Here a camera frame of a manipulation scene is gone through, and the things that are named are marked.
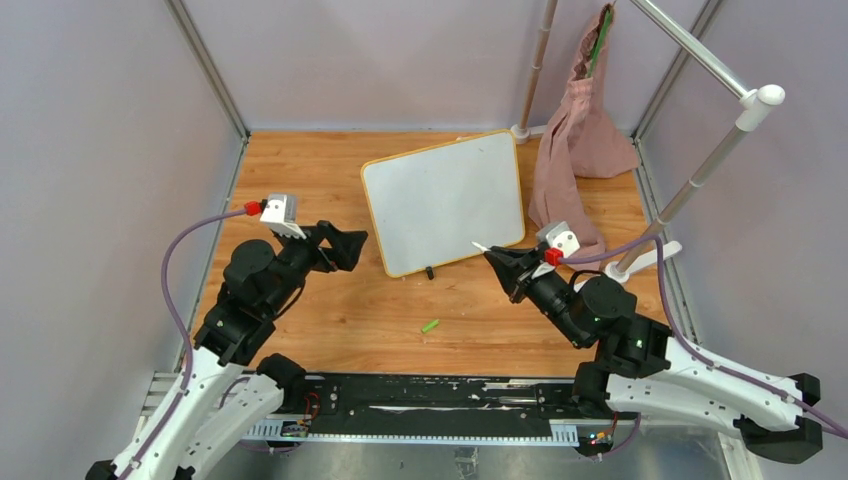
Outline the yellow framed whiteboard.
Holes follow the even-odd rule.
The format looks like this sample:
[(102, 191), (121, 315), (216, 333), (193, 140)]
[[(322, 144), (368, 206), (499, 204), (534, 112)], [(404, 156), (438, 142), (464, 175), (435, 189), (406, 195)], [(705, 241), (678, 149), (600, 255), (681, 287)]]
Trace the yellow framed whiteboard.
[(360, 170), (391, 278), (511, 246), (525, 236), (517, 145), (508, 130), (457, 138)]

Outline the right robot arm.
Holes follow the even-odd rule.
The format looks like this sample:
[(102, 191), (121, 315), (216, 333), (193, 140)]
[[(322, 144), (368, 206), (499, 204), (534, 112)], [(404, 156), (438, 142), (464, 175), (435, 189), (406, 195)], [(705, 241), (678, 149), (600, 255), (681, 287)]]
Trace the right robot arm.
[(636, 311), (637, 298), (600, 274), (582, 287), (563, 279), (540, 247), (489, 247), (484, 258), (513, 303), (529, 300), (575, 348), (593, 348), (579, 365), (571, 403), (584, 417), (634, 413), (691, 423), (740, 440), (762, 458), (800, 464), (823, 448), (823, 426), (805, 416), (820, 382), (775, 376), (727, 359)]

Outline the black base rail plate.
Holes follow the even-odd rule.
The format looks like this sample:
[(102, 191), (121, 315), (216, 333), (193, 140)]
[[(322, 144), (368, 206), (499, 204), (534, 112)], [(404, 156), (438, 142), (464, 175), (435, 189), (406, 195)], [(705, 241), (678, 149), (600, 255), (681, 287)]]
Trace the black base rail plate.
[(295, 381), (275, 419), (310, 440), (560, 441), (567, 425), (606, 427), (570, 378), (316, 373)]

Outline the green whiteboard marker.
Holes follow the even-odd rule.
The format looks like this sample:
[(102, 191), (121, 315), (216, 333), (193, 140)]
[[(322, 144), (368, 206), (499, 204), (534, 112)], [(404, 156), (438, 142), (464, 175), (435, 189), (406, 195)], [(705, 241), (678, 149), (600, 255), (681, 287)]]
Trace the green whiteboard marker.
[(483, 252), (483, 253), (491, 251), (491, 248), (490, 248), (490, 247), (486, 247), (486, 246), (484, 246), (484, 245), (482, 245), (482, 244), (480, 244), (480, 243), (478, 243), (478, 242), (476, 242), (476, 241), (471, 241), (470, 243), (471, 243), (471, 244), (472, 244), (472, 245), (473, 245), (476, 249), (480, 250), (480, 251), (481, 251), (481, 252)]

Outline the green marker cap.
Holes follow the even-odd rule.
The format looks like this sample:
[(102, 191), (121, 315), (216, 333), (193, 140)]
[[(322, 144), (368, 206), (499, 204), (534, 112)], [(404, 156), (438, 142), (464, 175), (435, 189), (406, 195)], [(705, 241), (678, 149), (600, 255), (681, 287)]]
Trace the green marker cap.
[(434, 328), (436, 328), (436, 327), (437, 327), (437, 326), (439, 326), (439, 325), (440, 325), (440, 320), (439, 320), (439, 319), (434, 319), (433, 321), (431, 321), (431, 322), (427, 323), (426, 325), (424, 325), (424, 326), (420, 329), (420, 332), (421, 332), (422, 334), (429, 333), (430, 331), (432, 331)]

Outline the pink cloth bag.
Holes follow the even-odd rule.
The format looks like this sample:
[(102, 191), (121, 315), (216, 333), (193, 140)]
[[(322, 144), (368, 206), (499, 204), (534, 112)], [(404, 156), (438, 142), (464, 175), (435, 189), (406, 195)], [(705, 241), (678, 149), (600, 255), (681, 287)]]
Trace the pink cloth bag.
[(606, 251), (590, 219), (577, 180), (609, 179), (639, 165), (631, 141), (604, 108), (608, 40), (615, 6), (605, 4), (588, 23), (575, 52), (561, 102), (539, 143), (528, 215), (543, 228), (565, 222), (576, 235), (577, 258)]

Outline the white clothes rack frame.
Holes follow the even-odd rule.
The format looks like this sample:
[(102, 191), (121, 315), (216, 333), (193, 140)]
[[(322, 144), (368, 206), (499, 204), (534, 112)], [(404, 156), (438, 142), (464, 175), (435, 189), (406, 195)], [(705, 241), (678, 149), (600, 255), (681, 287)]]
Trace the white clothes rack frame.
[[(788, 111), (767, 119), (764, 98), (790, 90), (787, 41), (796, 30), (797, 3), (705, 1), (691, 28), (654, 1), (639, 1), (636, 8), (680, 49), (666, 86), (636, 129), (623, 134), (636, 154), (646, 154), (662, 193), (693, 169), (662, 220), (687, 247), (681, 273), (694, 285), (778, 285), (787, 244), (772, 216), (787, 173), (779, 127)], [(711, 175), (716, 185), (688, 206), (686, 196)]]

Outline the wooden rack pole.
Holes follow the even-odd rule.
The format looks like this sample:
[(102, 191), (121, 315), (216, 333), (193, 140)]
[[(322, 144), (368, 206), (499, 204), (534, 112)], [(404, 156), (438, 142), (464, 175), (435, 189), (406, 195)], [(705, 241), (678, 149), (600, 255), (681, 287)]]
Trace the wooden rack pole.
[(542, 23), (538, 29), (525, 98), (518, 122), (514, 125), (513, 132), (517, 138), (529, 138), (530, 128), (528, 126), (529, 116), (532, 110), (533, 100), (537, 89), (540, 72), (543, 67), (544, 56), (548, 45), (550, 31), (554, 23), (558, 0), (548, 0), (545, 4)]

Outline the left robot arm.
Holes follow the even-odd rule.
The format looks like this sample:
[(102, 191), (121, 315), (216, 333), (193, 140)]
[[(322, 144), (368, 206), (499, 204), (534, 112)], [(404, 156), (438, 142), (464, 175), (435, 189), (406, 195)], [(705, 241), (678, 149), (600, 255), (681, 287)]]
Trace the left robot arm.
[(263, 359), (231, 400), (224, 395), (290, 309), (311, 272), (352, 271), (368, 234), (328, 221), (301, 237), (239, 244), (223, 273), (215, 305), (196, 332), (184, 368), (142, 431), (89, 479), (205, 479), (257, 422), (293, 413), (306, 400), (303, 367), (281, 354)]

